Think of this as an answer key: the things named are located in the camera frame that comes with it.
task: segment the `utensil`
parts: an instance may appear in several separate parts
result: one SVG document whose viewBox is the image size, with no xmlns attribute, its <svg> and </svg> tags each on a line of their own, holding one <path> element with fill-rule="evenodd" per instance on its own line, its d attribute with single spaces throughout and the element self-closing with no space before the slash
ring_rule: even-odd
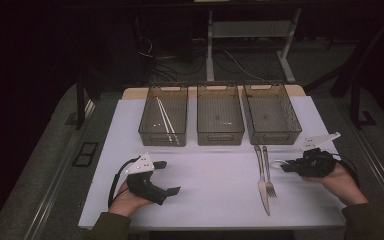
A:
<svg viewBox="0 0 384 240">
<path fill-rule="evenodd" d="M 270 167 L 269 167 L 269 156 L 267 153 L 267 147 L 263 146 L 263 156 L 264 156 L 264 165 L 266 167 L 266 174 L 267 174 L 267 183 L 266 183 L 266 189 L 267 193 L 269 194 L 269 197 L 277 197 L 276 191 L 274 190 L 273 183 L 270 181 Z"/>
<path fill-rule="evenodd" d="M 167 123 L 168 123 L 168 125 L 170 126 L 170 129 L 171 129 L 171 132 L 172 133 L 176 133 L 176 132 L 174 132 L 173 126 L 171 125 L 170 118 L 168 117 L 167 112 L 165 111 L 164 105 L 163 105 L 163 103 L 161 102 L 161 100 L 158 97 L 157 97 L 157 102 L 158 102 L 158 107 L 160 108 L 160 113 L 161 113 L 161 117 L 163 118 L 164 126 L 166 128 L 166 132 L 170 133 L 170 131 L 169 131 L 168 127 L 167 127 Z M 167 134 L 167 136 L 169 138 L 169 141 L 171 142 L 172 141 L 171 135 Z M 179 139 L 177 138 L 177 135 L 174 135 L 174 138 L 176 139 L 177 145 L 179 145 L 180 143 L 179 143 Z"/>
<path fill-rule="evenodd" d="M 258 182 L 258 190 L 260 191 L 260 197 L 261 197 L 261 200 L 263 201 L 264 209 L 266 210 L 267 215 L 270 216 L 269 199 L 267 195 L 266 180 L 264 177 L 264 168 L 263 168 L 263 158 L 262 158 L 260 146 L 254 145 L 254 150 L 257 153 L 258 166 L 260 168 L 260 181 Z"/>
</svg>

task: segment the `dark background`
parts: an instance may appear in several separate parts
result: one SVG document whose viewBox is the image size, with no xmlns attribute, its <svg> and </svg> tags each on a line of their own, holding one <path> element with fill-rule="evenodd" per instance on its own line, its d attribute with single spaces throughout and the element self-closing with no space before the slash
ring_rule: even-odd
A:
<svg viewBox="0 0 384 240">
<path fill-rule="evenodd" d="M 367 2 L 306 7 L 295 36 L 297 40 L 327 37 L 353 41 L 370 37 L 367 30 L 384 17 L 381 2 L 383 7 Z M 191 56 L 187 51 L 190 38 L 206 33 L 202 12 L 166 13 L 164 18 L 153 12 L 147 16 L 148 23 L 154 23 L 148 30 L 160 47 L 181 58 Z M 78 78 L 84 80 L 91 98 L 99 98 L 108 89 L 122 90 L 146 81 L 149 62 L 137 54 L 132 19 L 129 14 L 67 12 L 56 1 L 0 1 L 0 209 L 57 103 Z M 193 31 L 185 31 L 185 26 Z M 164 29 L 171 30 L 171 37 L 167 38 Z M 129 81 L 120 81 L 122 77 Z M 384 38 L 359 77 L 368 89 L 376 90 L 384 107 Z"/>
</svg>

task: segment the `silver fork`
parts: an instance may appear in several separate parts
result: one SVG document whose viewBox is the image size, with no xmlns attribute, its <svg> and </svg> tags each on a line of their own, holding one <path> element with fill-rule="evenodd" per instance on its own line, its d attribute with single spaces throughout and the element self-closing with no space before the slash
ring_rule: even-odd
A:
<svg viewBox="0 0 384 240">
<path fill-rule="evenodd" d="M 277 197 L 276 191 L 274 191 L 273 183 L 270 181 L 269 157 L 268 157 L 266 146 L 263 146 L 263 156 L 264 156 L 264 166 L 266 168 L 266 175 L 267 175 L 267 183 L 266 183 L 267 194 L 269 195 L 269 197 Z"/>
</svg>

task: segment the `white tabletop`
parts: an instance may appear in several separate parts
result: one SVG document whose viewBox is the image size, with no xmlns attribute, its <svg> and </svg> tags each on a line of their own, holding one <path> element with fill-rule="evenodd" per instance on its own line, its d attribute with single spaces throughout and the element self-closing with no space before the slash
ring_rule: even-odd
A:
<svg viewBox="0 0 384 240">
<path fill-rule="evenodd" d="M 291 97 L 303 129 L 294 145 L 269 145 L 269 161 L 302 157 L 305 137 L 328 134 L 311 97 Z M 91 184 L 79 226 L 91 228 L 107 211 L 114 174 L 127 160 L 148 152 L 153 161 L 167 161 L 151 181 L 167 189 L 181 186 L 162 206 L 141 208 L 132 230 L 300 229 L 343 226 L 344 205 L 321 185 L 302 181 L 295 173 L 271 168 L 277 198 L 269 198 L 267 216 L 258 191 L 257 156 L 245 131 L 240 146 L 198 146 L 196 99 L 188 106 L 186 147 L 145 147 L 139 123 L 145 99 L 120 100 Z M 336 153 L 333 143 L 322 150 Z M 125 179 L 122 175 L 119 185 Z"/>
</svg>

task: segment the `table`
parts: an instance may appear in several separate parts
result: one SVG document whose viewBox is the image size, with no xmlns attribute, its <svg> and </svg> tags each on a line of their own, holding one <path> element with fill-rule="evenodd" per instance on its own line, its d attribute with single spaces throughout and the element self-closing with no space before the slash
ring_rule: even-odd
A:
<svg viewBox="0 0 384 240">
<path fill-rule="evenodd" d="M 287 90 L 303 131 L 294 145 L 267 146 L 269 162 L 301 157 L 305 137 L 328 134 L 311 97 L 296 85 L 288 85 Z M 267 216 L 257 187 L 257 157 L 247 131 L 240 146 L 198 146 L 196 87 L 189 91 L 186 146 L 145 147 L 137 130 L 147 89 L 126 90 L 115 110 L 80 227 L 91 228 L 99 214 L 107 211 L 113 176 L 121 165 L 146 152 L 153 161 L 167 161 L 165 169 L 154 171 L 154 185 L 163 189 L 181 186 L 181 190 L 162 206 L 153 204 L 136 212 L 133 231 L 301 229 L 345 224 L 341 214 L 344 205 L 321 185 L 274 168 L 271 176 L 278 198 L 269 199 L 271 216 Z M 322 149 L 337 153 L 332 142 Z"/>
</svg>

